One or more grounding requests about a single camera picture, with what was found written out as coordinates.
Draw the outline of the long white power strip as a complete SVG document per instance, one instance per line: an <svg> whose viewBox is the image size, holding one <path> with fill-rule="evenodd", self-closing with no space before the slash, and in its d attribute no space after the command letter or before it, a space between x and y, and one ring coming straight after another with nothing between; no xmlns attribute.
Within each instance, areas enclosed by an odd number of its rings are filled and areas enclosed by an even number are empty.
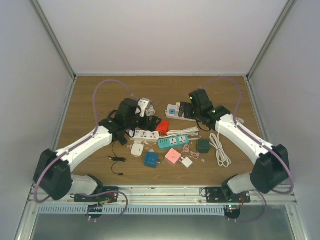
<svg viewBox="0 0 320 240"><path fill-rule="evenodd" d="M168 119L195 122L194 119L185 117L184 106L181 102L177 102L176 104L168 104L165 114Z"/></svg>

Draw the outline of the red cube adapter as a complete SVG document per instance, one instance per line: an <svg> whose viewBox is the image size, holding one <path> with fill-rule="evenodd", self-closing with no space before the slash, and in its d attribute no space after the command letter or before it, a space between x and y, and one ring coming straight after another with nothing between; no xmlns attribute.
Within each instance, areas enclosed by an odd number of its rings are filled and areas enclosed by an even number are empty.
<svg viewBox="0 0 320 240"><path fill-rule="evenodd" d="M169 130L170 123L167 120L162 120L161 123L156 127L156 132L159 132L160 136L166 136Z"/></svg>

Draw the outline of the dark green cube adapter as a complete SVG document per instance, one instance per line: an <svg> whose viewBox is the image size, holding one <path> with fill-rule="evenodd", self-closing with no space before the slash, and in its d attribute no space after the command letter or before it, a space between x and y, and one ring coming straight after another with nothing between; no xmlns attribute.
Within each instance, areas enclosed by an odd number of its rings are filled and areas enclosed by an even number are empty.
<svg viewBox="0 0 320 240"><path fill-rule="evenodd" d="M198 139L196 143L196 151L200 154L207 154L211 149L208 139Z"/></svg>

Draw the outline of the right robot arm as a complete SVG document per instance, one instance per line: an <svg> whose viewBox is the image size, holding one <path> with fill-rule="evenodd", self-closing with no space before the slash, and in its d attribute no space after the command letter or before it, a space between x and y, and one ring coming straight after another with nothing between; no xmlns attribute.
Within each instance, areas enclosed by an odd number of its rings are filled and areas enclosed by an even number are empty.
<svg viewBox="0 0 320 240"><path fill-rule="evenodd" d="M257 137L225 107L203 108L183 102L178 113L223 135L253 163L252 172L234 175L222 183L221 196L226 202L234 202L246 191L257 190L263 194L275 192L277 186L292 179L287 149L281 144L274 146Z"/></svg>

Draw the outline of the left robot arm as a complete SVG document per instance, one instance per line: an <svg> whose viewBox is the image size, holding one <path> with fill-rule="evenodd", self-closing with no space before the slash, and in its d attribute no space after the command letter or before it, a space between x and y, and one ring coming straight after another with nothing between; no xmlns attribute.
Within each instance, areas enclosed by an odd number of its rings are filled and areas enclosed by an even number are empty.
<svg viewBox="0 0 320 240"><path fill-rule="evenodd" d="M149 115L151 101L147 98L134 100L124 99L118 109L109 113L107 118L96 120L95 128L76 142L58 149L46 149L40 155L33 176L36 184L34 200L38 199L38 190L45 191L49 198L60 200L68 194L81 194L92 202L98 202L103 197L103 186L97 178L91 175L73 175L75 168L92 154L119 142L127 144L126 135L134 136L136 129L153 132L162 119Z"/></svg>

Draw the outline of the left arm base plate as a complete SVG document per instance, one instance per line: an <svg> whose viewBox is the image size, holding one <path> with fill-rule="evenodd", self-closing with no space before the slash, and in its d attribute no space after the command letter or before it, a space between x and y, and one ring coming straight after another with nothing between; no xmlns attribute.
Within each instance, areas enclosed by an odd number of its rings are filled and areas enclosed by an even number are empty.
<svg viewBox="0 0 320 240"><path fill-rule="evenodd" d="M97 195L104 192L110 191L118 191L119 188L117 186L98 186L97 189L92 193L92 195ZM115 203L118 200L118 194L116 192L111 192L108 194L88 197L83 194L71 194L70 197L77 203Z"/></svg>

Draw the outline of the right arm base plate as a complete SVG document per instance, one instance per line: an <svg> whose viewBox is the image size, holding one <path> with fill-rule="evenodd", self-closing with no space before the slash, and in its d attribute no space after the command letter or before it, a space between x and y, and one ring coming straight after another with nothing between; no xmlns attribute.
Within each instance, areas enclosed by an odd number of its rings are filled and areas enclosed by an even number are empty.
<svg viewBox="0 0 320 240"><path fill-rule="evenodd" d="M233 204L250 203L251 197L248 191L239 194L233 194L226 197L222 192L222 187L211 186L204 188L204 195L207 203Z"/></svg>

